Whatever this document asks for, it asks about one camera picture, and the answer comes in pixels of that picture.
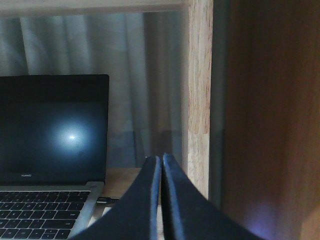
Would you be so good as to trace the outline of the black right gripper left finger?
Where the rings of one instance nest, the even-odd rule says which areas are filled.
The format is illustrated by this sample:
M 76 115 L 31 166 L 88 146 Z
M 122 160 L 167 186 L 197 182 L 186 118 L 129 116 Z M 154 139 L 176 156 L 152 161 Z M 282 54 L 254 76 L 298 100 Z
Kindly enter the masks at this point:
M 156 240 L 160 158 L 149 156 L 120 200 L 73 240 Z

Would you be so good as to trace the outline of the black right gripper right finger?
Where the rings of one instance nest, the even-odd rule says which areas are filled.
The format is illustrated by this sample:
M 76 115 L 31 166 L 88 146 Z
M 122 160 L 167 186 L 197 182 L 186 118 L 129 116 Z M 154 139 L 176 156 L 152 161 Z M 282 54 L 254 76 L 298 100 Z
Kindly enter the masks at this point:
M 175 157 L 162 158 L 161 207 L 166 240 L 258 240 L 210 203 Z

